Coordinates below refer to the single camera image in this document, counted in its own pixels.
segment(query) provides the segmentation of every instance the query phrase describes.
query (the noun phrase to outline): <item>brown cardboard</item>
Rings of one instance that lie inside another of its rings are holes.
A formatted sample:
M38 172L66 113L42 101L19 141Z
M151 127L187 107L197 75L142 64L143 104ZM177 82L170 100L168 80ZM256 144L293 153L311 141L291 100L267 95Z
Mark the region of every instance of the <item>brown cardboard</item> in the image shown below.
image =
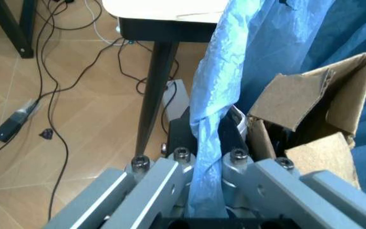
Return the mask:
M265 87L250 114L296 131L305 115L324 95L333 75L333 71L312 75L278 74Z
M319 100L322 136L342 131L355 135L366 97L366 53L303 74L278 74L266 86L249 115L295 131Z
M285 153L301 175L326 169L360 189L350 148L340 132L288 149Z
M285 154L303 174L328 169L359 187L350 149L365 98L366 53L303 74L278 74L248 112L255 160L275 157L265 128L272 123L294 132Z
M276 158L274 147L269 139L268 132L265 129L262 120L252 122L252 128L249 129L248 142L254 159L263 160L267 158Z

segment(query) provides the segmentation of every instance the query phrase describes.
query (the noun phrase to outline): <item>white cable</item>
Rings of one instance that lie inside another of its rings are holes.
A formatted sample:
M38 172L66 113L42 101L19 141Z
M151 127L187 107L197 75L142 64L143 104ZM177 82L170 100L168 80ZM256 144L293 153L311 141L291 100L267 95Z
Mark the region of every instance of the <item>white cable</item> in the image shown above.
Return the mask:
M94 30L95 30L95 33L97 34L97 36L105 43L107 44L112 44L114 41L108 41L106 40L105 38L103 38L101 36L101 34L98 32L97 30L97 25L96 25L96 21L95 21L95 15L94 15L94 12L91 10L91 8L89 7L88 3L87 3L87 0L84 0L84 3L85 3L85 7L87 7L87 9L90 11L91 13L91 16L92 16L92 19L94 21L93 25L94 25Z

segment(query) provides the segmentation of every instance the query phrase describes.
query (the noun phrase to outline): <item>black table leg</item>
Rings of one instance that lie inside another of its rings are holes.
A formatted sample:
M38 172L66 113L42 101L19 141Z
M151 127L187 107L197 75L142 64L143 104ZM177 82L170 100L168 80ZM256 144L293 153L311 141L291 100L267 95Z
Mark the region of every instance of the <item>black table leg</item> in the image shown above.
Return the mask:
M158 114L178 42L155 42L139 119L135 156L143 155Z
M32 58L31 46L36 0L24 0L20 23L17 23L4 0L0 0L0 26L22 58Z

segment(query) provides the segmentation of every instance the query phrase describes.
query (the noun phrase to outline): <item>table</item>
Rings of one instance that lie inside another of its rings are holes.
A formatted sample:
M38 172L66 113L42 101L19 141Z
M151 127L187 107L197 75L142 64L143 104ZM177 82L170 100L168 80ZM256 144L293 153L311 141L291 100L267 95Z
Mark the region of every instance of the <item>table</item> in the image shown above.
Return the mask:
M0 26L22 58L32 58L32 37L37 0L23 0L19 23L5 0L0 0Z
M125 39L154 41L136 140L135 157L140 157L152 132L179 42L209 42L228 0L102 2L118 17Z

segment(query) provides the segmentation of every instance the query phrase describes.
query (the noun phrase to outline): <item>metal bolt head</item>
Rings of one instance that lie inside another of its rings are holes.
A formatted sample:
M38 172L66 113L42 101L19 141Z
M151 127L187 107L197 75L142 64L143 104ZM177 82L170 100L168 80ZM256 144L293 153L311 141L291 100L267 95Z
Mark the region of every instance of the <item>metal bolt head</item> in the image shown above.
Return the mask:
M162 145L161 145L161 154L164 156L167 154L166 143L162 143Z
M275 161L280 165L282 166L284 169L287 169L287 170L290 170L290 169L293 169L295 167L295 165L293 164L293 161L290 160L289 158L287 157L277 157L275 159Z
M145 155L135 156L131 161L132 171L135 173L147 172L150 168L149 158Z
M186 147L177 147L173 151L173 159L180 163L190 162L190 151Z
M235 164L246 162L247 156L248 153L241 148L235 148L230 152L231 162Z

